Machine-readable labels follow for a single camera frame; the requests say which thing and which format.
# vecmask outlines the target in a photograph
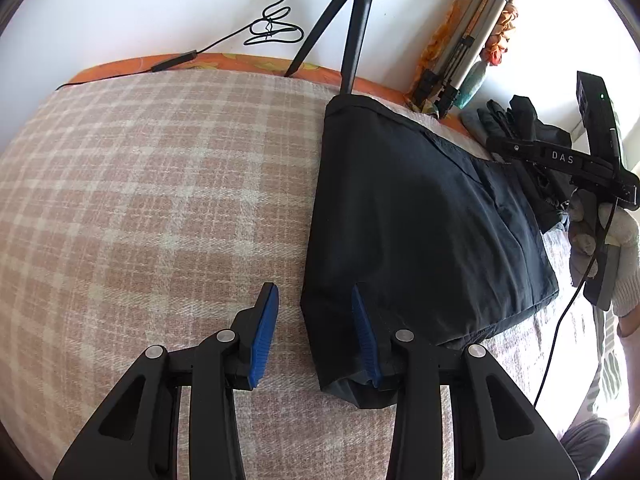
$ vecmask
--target white glove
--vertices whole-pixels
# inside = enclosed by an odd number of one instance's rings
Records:
[[[611,214],[611,204],[600,204],[598,218],[606,226]],[[584,208],[577,193],[569,204],[569,241],[571,243],[571,270],[574,286],[580,282],[589,265],[591,255],[596,248],[596,240],[584,220]],[[606,244],[620,246],[620,262],[618,278],[613,289],[611,307],[613,314],[626,316],[640,303],[640,249],[638,247],[639,231],[636,220],[624,209],[618,207],[613,215],[611,227],[607,234]],[[589,272],[592,278],[598,272],[598,263],[594,262]]]

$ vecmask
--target power cord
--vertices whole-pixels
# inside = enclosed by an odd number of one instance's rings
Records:
[[[602,250],[602,246],[604,245],[604,241],[605,241],[605,239],[607,237],[607,233],[609,232],[609,228],[611,227],[611,222],[613,222],[613,215],[615,214],[617,207],[618,207],[618,199],[616,198],[614,203],[613,203],[613,207],[611,208],[611,214],[609,215],[609,219],[607,220],[607,224],[605,225],[604,230],[600,232],[600,237],[596,240],[596,248],[593,251],[593,254],[591,255],[591,259],[589,260],[589,265],[587,266],[587,270],[584,271],[582,279],[580,280],[580,283],[578,283],[578,287],[575,289],[574,295],[572,296],[571,300],[569,300],[569,304],[566,306],[565,310],[562,312],[562,315],[560,316],[560,319],[558,320],[558,323],[556,324],[556,332],[554,333],[554,340],[551,343],[551,352],[549,352],[549,358],[546,361],[545,374],[542,376],[542,382],[540,383],[540,389],[538,390],[538,394],[536,395],[536,400],[533,402],[533,407],[534,408],[538,405],[538,400],[540,399],[540,395],[542,394],[542,388],[545,387],[546,376],[549,373],[549,368],[551,368],[551,359],[553,358],[554,350],[556,349],[556,341],[558,339],[558,332],[560,331],[560,324],[562,323],[562,320],[564,319],[564,316],[566,316],[566,314],[569,312],[569,309],[574,304],[575,298],[578,297],[578,294],[580,293],[580,290],[582,290],[582,286],[584,285],[584,282],[587,281],[587,277],[589,275],[589,271],[591,270],[591,267],[593,267],[593,263],[596,261],[596,258],[598,257],[598,254],[600,253],[600,250]]]
[[[127,74],[112,75],[108,77],[103,77],[101,79],[95,79],[95,81],[103,81],[105,79],[114,79],[117,77],[125,77],[129,75],[145,74],[149,72],[162,72],[162,70],[167,70],[168,68],[180,65],[182,63],[186,63],[188,61],[192,61],[196,59],[203,52],[206,52],[210,48],[215,47],[217,44],[222,43],[223,41],[226,41],[229,38],[237,36],[238,34],[246,30],[249,30],[249,32],[251,33],[251,37],[248,38],[247,40],[244,40],[243,44],[245,46],[251,46],[251,45],[256,45],[261,43],[299,43],[305,37],[305,31],[302,29],[302,27],[300,27],[299,25],[296,25],[295,23],[287,23],[282,21],[284,18],[286,18],[290,14],[291,7],[283,6],[283,7],[274,9],[274,7],[279,6],[284,1],[285,0],[278,0],[275,3],[266,6],[262,10],[262,16],[260,18],[253,20],[251,23],[245,25],[242,28],[239,28],[238,30],[236,30],[235,32],[232,32],[231,34],[227,34],[224,38],[220,38],[219,40],[214,41],[210,45],[207,45],[205,48],[202,48],[200,50],[191,50],[190,52],[185,52],[184,54],[179,54],[178,56],[165,59],[164,61],[156,63],[155,65],[153,65],[151,68],[148,68],[147,70],[141,70],[140,72],[132,72]],[[264,24],[264,30],[258,30],[258,27],[262,24]],[[283,38],[277,37],[279,34],[287,34],[290,32],[297,32],[298,34],[295,38],[290,38],[290,39],[287,39],[287,38],[283,39]],[[85,82],[89,82],[89,81],[78,82],[78,83],[66,83],[66,84],[60,85],[58,88],[56,88],[56,90],[60,90],[65,86],[81,85],[81,84],[84,84]]]

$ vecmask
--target glove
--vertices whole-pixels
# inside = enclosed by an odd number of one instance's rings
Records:
[[[612,207],[612,204],[600,204],[598,218],[602,226],[606,226]],[[593,251],[596,249],[596,240],[587,222],[584,221],[584,207],[577,193],[572,195],[569,202],[569,218],[571,219],[569,268],[572,282],[574,282],[574,286],[577,286],[589,265]],[[616,208],[605,243],[620,246],[618,277],[611,298],[613,314],[619,317],[626,316],[640,303],[640,249],[638,241],[638,223],[627,211],[620,207]],[[589,277],[593,278],[597,273],[598,263],[594,262]]]

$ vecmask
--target gray cloth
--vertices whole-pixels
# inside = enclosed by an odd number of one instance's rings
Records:
[[[586,480],[591,476],[591,472],[604,455],[610,438],[609,423],[604,418],[592,418],[569,428],[560,439],[560,444],[580,474],[580,480]]]
[[[474,136],[474,139],[483,146],[486,146],[486,140],[487,137],[489,137],[489,134],[480,122],[478,110],[476,108],[466,108],[460,112],[458,118],[462,124],[464,124],[464,127],[469,131],[469,133]]]

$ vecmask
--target plaid blanket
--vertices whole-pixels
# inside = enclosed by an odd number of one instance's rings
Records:
[[[236,393],[247,478],[385,477],[394,408],[357,410],[319,391],[298,307],[324,107],[335,93],[228,71],[130,76],[55,92],[13,140],[0,159],[0,418],[43,478],[147,346],[197,345],[252,306],[264,281],[280,288],[280,315],[264,379]],[[389,106],[486,156],[431,118]],[[568,245],[545,241],[564,293],[489,343],[529,395],[570,292]],[[585,351],[591,311],[574,312],[565,339]],[[585,377],[577,403],[566,392],[555,399],[569,422],[595,367],[565,371],[576,390]],[[443,413],[452,478],[446,392]],[[547,416],[568,426],[566,415]],[[181,478],[187,417],[188,388]]]

